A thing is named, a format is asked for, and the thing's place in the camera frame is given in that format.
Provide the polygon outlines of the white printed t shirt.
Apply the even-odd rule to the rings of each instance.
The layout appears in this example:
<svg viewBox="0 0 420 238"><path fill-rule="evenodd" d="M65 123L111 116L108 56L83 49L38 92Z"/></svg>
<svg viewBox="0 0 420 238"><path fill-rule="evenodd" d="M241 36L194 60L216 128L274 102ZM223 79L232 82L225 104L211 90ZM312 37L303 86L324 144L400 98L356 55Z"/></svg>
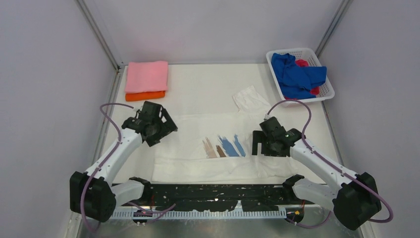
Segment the white printed t shirt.
<svg viewBox="0 0 420 238"><path fill-rule="evenodd" d="M162 183L287 179L298 171L290 158L252 155L253 132L270 104L254 86L233 96L237 112L176 116L178 130L155 150L152 180Z"/></svg>

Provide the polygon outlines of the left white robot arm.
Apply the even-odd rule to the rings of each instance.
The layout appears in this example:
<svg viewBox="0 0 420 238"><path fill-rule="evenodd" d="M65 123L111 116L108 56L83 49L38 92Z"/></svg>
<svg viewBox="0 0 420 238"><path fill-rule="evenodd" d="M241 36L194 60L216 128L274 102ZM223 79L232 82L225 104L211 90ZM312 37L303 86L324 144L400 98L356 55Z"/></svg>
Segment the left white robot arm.
<svg viewBox="0 0 420 238"><path fill-rule="evenodd" d="M110 122L117 131L115 141L92 166L84 172L74 172L70 177L71 211L105 222L121 205L132 201L147 205L151 201L151 183L145 179L132 177L124 183L112 183L137 148L143 143L150 147L157 145L178 127L160 104L145 101L134 111L136 114L121 126Z"/></svg>

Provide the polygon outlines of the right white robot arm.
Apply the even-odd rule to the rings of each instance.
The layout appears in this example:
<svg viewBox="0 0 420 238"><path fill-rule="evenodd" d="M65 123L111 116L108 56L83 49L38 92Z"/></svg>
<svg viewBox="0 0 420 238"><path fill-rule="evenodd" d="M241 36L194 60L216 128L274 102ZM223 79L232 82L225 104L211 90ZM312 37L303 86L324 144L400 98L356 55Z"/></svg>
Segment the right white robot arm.
<svg viewBox="0 0 420 238"><path fill-rule="evenodd" d="M332 212L350 230L358 229L382 209L375 179L358 174L331 160L306 138L303 132L286 130L276 117L260 123L252 132L252 155L290 157L305 165L325 184L314 183L302 175L288 178L282 186L288 203L310 201Z"/></svg>

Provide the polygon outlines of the folded orange t shirt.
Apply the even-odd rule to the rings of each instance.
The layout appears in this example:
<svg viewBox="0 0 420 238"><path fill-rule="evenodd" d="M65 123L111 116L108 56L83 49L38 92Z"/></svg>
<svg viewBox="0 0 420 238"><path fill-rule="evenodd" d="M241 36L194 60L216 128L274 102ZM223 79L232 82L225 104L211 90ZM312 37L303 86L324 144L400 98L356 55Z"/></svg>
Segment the folded orange t shirt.
<svg viewBox="0 0 420 238"><path fill-rule="evenodd" d="M165 96L165 91L156 92L142 92L142 93L127 93L125 94L125 100L127 102L137 102L144 100L160 99Z"/></svg>

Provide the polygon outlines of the folded pink t shirt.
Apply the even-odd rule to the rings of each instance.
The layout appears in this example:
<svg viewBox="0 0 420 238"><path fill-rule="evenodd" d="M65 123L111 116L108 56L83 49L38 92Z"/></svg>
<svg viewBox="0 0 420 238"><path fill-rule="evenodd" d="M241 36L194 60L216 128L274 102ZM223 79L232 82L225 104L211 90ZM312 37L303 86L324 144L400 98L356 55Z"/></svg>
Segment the folded pink t shirt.
<svg viewBox="0 0 420 238"><path fill-rule="evenodd" d="M125 93L144 93L166 91L168 62L129 62Z"/></svg>

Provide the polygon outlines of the red t shirt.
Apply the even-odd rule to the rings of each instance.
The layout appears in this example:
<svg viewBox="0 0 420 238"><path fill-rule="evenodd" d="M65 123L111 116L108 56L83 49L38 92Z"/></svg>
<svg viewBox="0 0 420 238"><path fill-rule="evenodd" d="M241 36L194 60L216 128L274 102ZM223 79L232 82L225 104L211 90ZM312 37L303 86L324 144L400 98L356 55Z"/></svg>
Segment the red t shirt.
<svg viewBox="0 0 420 238"><path fill-rule="evenodd" d="M280 88L286 99L315 98L325 83L326 67L309 66L303 59L288 62L283 71Z"/></svg>

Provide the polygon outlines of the blue t shirt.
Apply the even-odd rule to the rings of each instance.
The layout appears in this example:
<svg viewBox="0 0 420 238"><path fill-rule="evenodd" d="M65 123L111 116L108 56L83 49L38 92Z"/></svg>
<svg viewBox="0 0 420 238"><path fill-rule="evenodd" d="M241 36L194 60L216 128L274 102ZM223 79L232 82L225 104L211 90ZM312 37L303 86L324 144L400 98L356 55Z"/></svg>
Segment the blue t shirt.
<svg viewBox="0 0 420 238"><path fill-rule="evenodd" d="M314 99L314 89L326 82L327 67L299 66L296 57L289 53L274 53L271 66L285 99Z"/></svg>

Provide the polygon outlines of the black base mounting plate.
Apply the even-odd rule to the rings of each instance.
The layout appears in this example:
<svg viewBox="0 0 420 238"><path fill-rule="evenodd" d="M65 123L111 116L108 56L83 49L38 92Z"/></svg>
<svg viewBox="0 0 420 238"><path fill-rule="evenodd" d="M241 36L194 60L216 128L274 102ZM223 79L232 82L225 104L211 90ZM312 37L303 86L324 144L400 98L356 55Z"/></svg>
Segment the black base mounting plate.
<svg viewBox="0 0 420 238"><path fill-rule="evenodd" d="M245 211L274 211L278 206L302 205L303 200L280 184L152 184L142 197L132 201L163 211L232 211L242 205Z"/></svg>

